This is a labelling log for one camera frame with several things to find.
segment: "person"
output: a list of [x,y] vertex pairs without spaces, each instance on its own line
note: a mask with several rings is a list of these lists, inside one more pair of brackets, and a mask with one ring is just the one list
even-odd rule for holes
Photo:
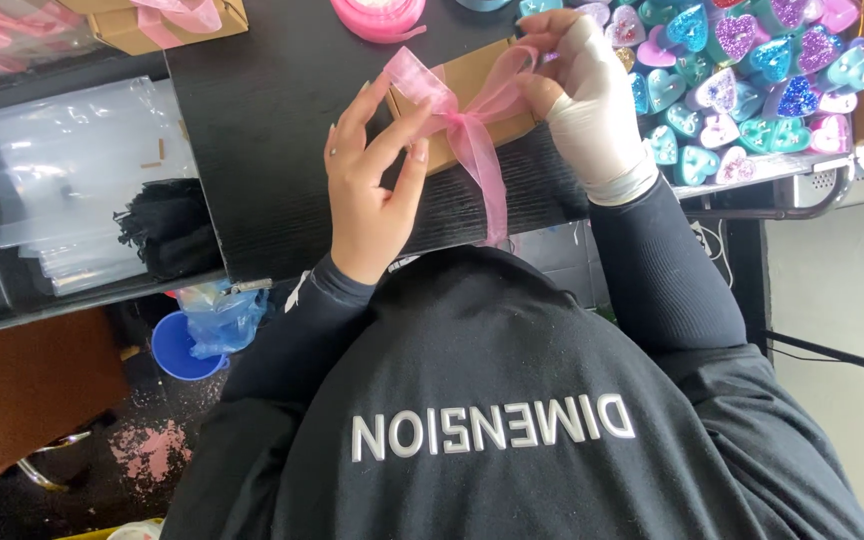
[[619,327],[492,248],[376,288],[413,227],[430,114],[366,145],[380,76],[325,145],[330,254],[233,366],[162,538],[864,538],[828,438],[747,344],[645,150],[602,30],[569,9],[520,27],[559,54],[517,82],[588,194]]

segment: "kraft paper box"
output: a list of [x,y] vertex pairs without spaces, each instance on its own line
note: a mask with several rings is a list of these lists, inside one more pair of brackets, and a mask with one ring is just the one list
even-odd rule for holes
[[114,10],[134,8],[131,0],[58,0],[68,9],[84,16],[103,14]]
[[[501,40],[491,45],[472,51],[467,55],[459,56],[445,63],[445,83],[452,92],[455,92],[459,98],[459,111],[464,111],[465,107],[482,89],[482,85],[486,81],[486,76],[491,70],[495,61],[502,53],[504,53],[512,44],[515,43],[515,38],[510,37],[507,40]],[[394,86],[389,89],[386,94],[386,103],[389,105],[391,115],[398,118],[401,115],[406,115],[414,111],[417,105],[409,101],[401,92]],[[491,136],[495,146],[501,146],[507,142],[515,141],[524,134],[528,133],[538,120],[532,116],[530,112],[522,112],[516,116],[499,120],[486,124],[488,134]],[[456,165],[459,160],[452,152],[452,148],[448,144],[448,139],[445,136],[445,129],[435,132],[429,136],[429,172],[432,175],[439,171],[443,171],[451,166]]]
[[[176,26],[162,17],[163,23],[182,43],[198,43],[224,38],[248,31],[248,19],[242,0],[212,0],[222,18],[222,28],[211,33],[194,33]],[[104,13],[91,13],[88,24],[99,40],[125,51],[129,55],[144,55],[162,50],[138,27],[136,7],[115,9]]]

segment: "black table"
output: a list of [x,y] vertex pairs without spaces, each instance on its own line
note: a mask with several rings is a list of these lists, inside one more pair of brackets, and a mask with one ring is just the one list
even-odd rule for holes
[[[514,32],[516,2],[492,13],[428,0],[428,31],[404,44],[436,66]],[[250,30],[166,53],[225,268],[236,282],[297,276],[328,250],[322,149],[362,84],[401,44],[365,42],[328,0],[245,0]],[[390,122],[379,107],[374,126]],[[587,215],[587,202],[540,126],[498,149],[509,232]],[[397,171],[390,171],[393,182]],[[486,236],[481,190],[461,166],[428,178],[407,253]]]

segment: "pink ribbon spool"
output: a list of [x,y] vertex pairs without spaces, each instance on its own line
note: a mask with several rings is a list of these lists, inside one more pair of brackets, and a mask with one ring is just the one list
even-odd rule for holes
[[425,0],[332,0],[332,8],[353,34],[372,43],[399,43],[425,32],[409,30],[425,10]]
[[486,204],[486,245],[494,246],[509,236],[509,212],[502,168],[485,125],[529,110],[514,76],[531,73],[537,60],[538,51],[532,47],[511,47],[502,53],[488,72],[479,94],[464,111],[459,111],[459,98],[438,79],[436,70],[426,68],[407,47],[399,49],[384,69],[406,99],[418,103],[426,97],[432,98],[432,117],[417,137],[446,130],[455,157],[482,188]]
[[222,18],[212,0],[131,0],[138,8],[138,28],[163,49],[184,45],[165,27],[162,16],[193,34],[210,34],[222,29]]

